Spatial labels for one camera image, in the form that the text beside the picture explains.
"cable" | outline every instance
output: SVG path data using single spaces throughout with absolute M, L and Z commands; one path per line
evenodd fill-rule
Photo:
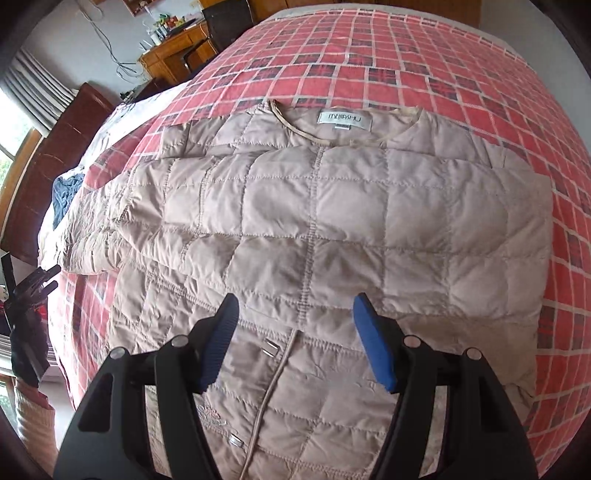
M 143 65 L 138 65 L 137 62 L 124 62 L 120 61 L 113 52 L 113 45 L 109 40 L 109 37 L 100 29 L 100 27 L 96 24 L 97 22 L 101 21 L 105 17 L 105 13 L 103 10 L 98 7 L 97 5 L 92 4 L 92 6 L 100 12 L 100 18 L 98 20 L 92 20 L 90 15 L 86 12 L 86 10 L 82 7 L 79 0 L 74 0 L 76 5 L 78 6 L 78 10 L 84 16 L 84 18 L 88 21 L 88 23 L 92 26 L 93 30 L 105 48 L 109 51 L 109 56 L 111 57 L 111 61 L 117 65 L 115 72 L 119 78 L 123 81 L 130 83 L 132 85 L 137 84 L 138 79 L 142 79 L 143 81 L 148 81 L 145 75 L 145 69 Z

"blue cloth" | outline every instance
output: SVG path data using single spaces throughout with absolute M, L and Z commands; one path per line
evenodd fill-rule
M 61 220 L 68 213 L 74 195 L 82 187 L 84 174 L 79 173 L 66 179 L 58 177 L 53 181 L 51 202 L 53 203 L 53 229 L 55 230 Z

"beige puffer jacket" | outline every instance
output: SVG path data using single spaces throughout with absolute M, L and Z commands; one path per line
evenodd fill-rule
M 268 102 L 171 127 L 157 160 L 82 198 L 56 231 L 65 270 L 121 269 L 111 348 L 158 348 L 237 295 L 239 327 L 197 399 L 225 479 L 369 475 L 395 398 L 352 321 L 361 291 L 433 348 L 483 350 L 520 415 L 535 393 L 549 179 L 421 109 L 352 112 L 350 129 L 320 113 Z

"red plaid bedspread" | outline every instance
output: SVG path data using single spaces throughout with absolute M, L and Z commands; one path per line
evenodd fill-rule
M 96 189 L 158 150 L 166 125 L 245 109 L 420 105 L 526 159 L 554 186 L 554 254 L 538 331 L 538 397 L 526 429 L 540 473 L 591 407 L 591 168 L 564 111 L 522 58 L 421 17 L 332 10 L 265 22 L 240 38 L 158 118 L 92 166 Z M 52 341 L 80 401 L 101 359 L 117 275 L 62 275 Z

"jacket sleeve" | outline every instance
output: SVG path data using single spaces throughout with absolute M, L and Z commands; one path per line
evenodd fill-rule
M 14 394 L 18 436 L 33 459 L 51 476 L 57 460 L 56 411 L 29 400 L 18 386 Z
M 129 201 L 131 172 L 115 177 L 101 189 L 77 194 L 64 219 L 45 241 L 40 266 L 56 263 L 62 270 L 95 275 L 121 267 L 128 245 L 117 224 Z

